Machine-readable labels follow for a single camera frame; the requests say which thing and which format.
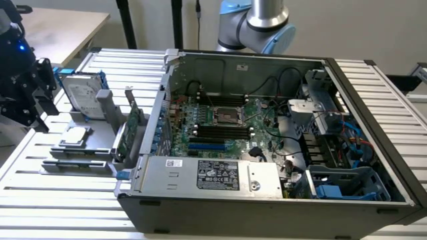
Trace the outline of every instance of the robotic arm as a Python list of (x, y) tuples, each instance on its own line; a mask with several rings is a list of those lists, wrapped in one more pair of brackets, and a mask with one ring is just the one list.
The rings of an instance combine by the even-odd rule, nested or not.
[(219, 10), (218, 51), (250, 48), (262, 54), (282, 54), (296, 28), (288, 23), (283, 0), (223, 0)]
[(0, 122), (48, 132), (36, 104), (48, 115), (59, 114), (56, 81), (49, 60), (36, 60), (21, 21), (11, 0), (0, 0)]

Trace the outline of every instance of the white wall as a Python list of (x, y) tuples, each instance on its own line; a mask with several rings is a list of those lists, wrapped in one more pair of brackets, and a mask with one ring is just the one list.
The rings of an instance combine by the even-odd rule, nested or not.
[[(198, 46), (195, 1), (183, 0), (184, 47)], [(286, 54), (375, 60), (384, 72), (406, 74), (427, 62), (427, 0), (284, 0), (296, 37)], [(95, 43), (124, 48), (115, 0), (13, 0), (33, 7), (111, 13)], [(200, 48), (218, 44), (220, 0), (200, 0)], [(129, 0), (137, 46), (174, 47), (171, 0)]]

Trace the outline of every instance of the black pole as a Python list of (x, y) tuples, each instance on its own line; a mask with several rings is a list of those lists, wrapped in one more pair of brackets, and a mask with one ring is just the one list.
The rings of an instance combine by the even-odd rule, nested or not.
[(132, 25), (132, 18), (131, 18), (131, 11), (129, 11), (129, 2), (128, 2), (128, 0), (115, 0), (115, 2), (117, 3), (117, 8), (120, 11), (124, 36), (125, 36), (125, 41), (127, 41), (127, 48), (128, 49), (137, 49), (135, 32), (133, 32), (133, 25)]
[(184, 48), (183, 40), (183, 0), (171, 0), (175, 48)]

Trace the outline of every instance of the power supply label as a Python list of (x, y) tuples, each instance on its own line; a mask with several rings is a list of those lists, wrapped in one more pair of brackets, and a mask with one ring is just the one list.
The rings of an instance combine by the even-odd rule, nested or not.
[(198, 188), (206, 190), (239, 191), (238, 162), (199, 160)]

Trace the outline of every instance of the motherboard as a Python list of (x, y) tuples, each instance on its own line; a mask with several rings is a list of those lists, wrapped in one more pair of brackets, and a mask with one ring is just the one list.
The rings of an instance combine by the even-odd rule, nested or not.
[[(168, 111), (171, 156), (282, 162), (274, 154), (274, 148), (283, 147), (280, 139), (268, 134), (279, 134), (270, 104), (259, 98), (175, 96)], [(251, 156), (254, 148), (266, 159)]]

